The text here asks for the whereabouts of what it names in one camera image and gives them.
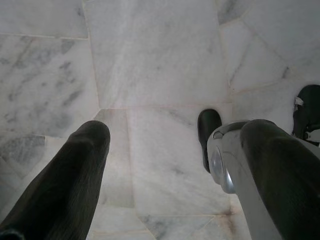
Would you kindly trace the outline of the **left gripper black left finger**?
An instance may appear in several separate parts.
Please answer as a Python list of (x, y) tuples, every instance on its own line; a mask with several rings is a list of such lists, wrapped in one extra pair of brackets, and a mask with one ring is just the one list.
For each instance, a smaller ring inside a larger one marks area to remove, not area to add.
[(0, 224), (3, 240), (84, 240), (98, 204), (109, 128), (91, 120), (30, 182)]

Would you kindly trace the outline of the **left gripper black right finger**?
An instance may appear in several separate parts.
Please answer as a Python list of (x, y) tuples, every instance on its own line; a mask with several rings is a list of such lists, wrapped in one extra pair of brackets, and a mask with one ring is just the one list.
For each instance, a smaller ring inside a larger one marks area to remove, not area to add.
[(240, 132), (260, 197), (284, 240), (320, 238), (320, 160), (274, 123), (256, 119)]

